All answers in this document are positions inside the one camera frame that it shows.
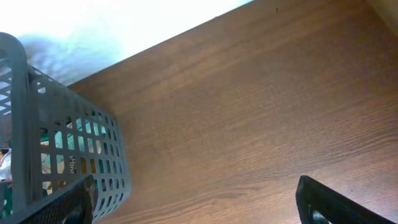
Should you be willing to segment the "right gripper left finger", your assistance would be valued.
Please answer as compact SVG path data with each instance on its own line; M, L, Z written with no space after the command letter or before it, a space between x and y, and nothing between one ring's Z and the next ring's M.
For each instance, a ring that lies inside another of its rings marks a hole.
M86 175L18 214L19 223L93 222L98 189L92 175Z

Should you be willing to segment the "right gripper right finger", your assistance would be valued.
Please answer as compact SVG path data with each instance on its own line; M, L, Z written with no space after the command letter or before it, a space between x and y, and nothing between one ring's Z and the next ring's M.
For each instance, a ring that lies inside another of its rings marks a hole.
M307 175L299 178L295 199L304 224L394 224Z

